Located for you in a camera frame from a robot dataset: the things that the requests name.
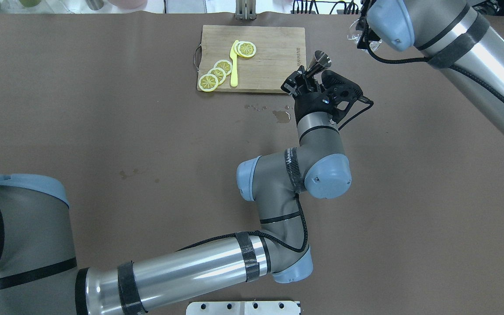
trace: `metal bracket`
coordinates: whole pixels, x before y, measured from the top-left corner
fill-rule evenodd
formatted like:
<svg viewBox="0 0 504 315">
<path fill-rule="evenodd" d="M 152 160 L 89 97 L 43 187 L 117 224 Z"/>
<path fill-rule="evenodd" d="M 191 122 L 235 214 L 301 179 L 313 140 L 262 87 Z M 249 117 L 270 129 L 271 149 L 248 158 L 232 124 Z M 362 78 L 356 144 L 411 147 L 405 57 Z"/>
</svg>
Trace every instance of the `metal bracket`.
<svg viewBox="0 0 504 315">
<path fill-rule="evenodd" d="M 192 302 L 186 315 L 300 315 L 299 301 Z"/>
<path fill-rule="evenodd" d="M 237 20 L 256 20 L 256 0 L 236 0 Z"/>
</svg>

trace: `metal clamp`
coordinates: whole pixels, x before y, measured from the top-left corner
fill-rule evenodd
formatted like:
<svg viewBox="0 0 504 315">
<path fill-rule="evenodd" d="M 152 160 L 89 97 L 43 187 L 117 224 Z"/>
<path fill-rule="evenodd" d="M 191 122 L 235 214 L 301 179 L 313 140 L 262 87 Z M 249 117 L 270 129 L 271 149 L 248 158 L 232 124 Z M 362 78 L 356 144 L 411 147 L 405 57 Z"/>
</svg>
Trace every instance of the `metal clamp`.
<svg viewBox="0 0 504 315">
<path fill-rule="evenodd" d="M 256 0 L 236 0 L 237 20 L 256 20 Z"/>
</svg>

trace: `blue joint cap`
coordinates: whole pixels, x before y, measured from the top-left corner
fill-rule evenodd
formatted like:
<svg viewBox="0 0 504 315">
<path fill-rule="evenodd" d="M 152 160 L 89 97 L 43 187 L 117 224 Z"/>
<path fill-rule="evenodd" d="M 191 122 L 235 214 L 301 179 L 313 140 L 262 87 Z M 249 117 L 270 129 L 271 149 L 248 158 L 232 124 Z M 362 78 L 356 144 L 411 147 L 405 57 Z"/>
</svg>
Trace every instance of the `blue joint cap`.
<svg viewBox="0 0 504 315">
<path fill-rule="evenodd" d="M 310 246 L 301 259 L 288 267 L 287 269 L 278 273 L 272 273 L 274 281 L 277 283 L 292 283 L 306 279 L 314 269 L 312 265 L 312 255 L 310 255 Z"/>
<path fill-rule="evenodd" d="M 254 179 L 254 170 L 261 156 L 240 163 L 236 169 L 236 185 L 240 190 L 240 195 L 246 201 L 254 201 L 252 196 L 252 180 Z"/>
<path fill-rule="evenodd" d="M 403 0 L 375 2 L 368 10 L 367 22 L 386 44 L 399 52 L 416 41 L 412 19 Z"/>
<path fill-rule="evenodd" d="M 63 187 L 60 181 L 52 177 L 34 174 L 1 174 L 0 186 L 19 187 L 42 192 L 60 199 L 68 208 L 70 207 L 66 197 L 66 188 Z"/>
<path fill-rule="evenodd" d="M 350 161 L 339 153 L 324 156 L 308 170 L 304 186 L 319 199 L 343 195 L 351 186 Z"/>
</svg>

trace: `metal jigger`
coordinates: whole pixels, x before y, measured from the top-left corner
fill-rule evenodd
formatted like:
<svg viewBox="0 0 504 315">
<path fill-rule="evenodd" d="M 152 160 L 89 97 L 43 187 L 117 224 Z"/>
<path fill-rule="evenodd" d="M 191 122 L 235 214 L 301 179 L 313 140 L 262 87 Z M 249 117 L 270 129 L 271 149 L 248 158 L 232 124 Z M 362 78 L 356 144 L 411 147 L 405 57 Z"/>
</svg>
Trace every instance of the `metal jigger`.
<svg viewBox="0 0 504 315">
<path fill-rule="evenodd" d="M 319 74 L 320 72 L 330 68 L 330 66 L 332 66 L 332 60 L 330 60 L 330 57 L 322 50 L 317 50 L 314 52 L 312 61 L 310 62 L 310 65 L 304 75 L 307 78 L 310 78 L 314 76 L 314 74 Z"/>
</svg>

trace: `white metal plate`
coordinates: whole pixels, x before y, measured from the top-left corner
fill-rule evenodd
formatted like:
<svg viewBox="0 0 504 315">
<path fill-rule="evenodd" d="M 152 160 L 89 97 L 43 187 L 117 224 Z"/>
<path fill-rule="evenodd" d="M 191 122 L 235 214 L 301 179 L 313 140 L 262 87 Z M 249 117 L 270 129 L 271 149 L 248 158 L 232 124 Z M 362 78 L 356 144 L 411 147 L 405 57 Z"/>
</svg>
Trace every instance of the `white metal plate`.
<svg viewBox="0 0 504 315">
<path fill-rule="evenodd" d="M 186 315 L 300 315 L 300 301 L 192 302 Z"/>
</svg>

